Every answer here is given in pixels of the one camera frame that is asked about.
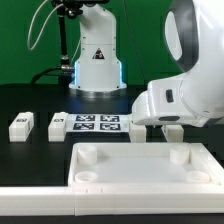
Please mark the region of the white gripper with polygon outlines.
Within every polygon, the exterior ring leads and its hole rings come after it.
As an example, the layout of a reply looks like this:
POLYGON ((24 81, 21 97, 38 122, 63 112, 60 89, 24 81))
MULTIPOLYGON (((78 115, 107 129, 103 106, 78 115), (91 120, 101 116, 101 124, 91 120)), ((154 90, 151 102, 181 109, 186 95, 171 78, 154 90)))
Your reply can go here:
POLYGON ((148 83, 132 105, 132 122, 136 125, 212 125, 224 117, 205 117, 189 109, 180 97, 180 78, 165 78, 148 83))

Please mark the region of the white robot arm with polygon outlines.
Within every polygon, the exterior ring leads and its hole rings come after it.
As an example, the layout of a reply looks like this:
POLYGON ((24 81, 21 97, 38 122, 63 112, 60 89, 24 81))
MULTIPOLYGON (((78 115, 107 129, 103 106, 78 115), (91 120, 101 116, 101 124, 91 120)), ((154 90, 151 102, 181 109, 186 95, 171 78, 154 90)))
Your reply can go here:
MULTIPOLYGON (((116 19, 102 7, 107 1, 81 2, 81 52, 69 84, 76 94, 111 95, 126 88, 116 55, 116 19)), ((162 48, 179 72, 149 79, 133 103, 132 122, 202 127, 224 119, 224 0, 172 0, 160 33, 159 41, 143 40, 144 61, 158 61, 162 48)))

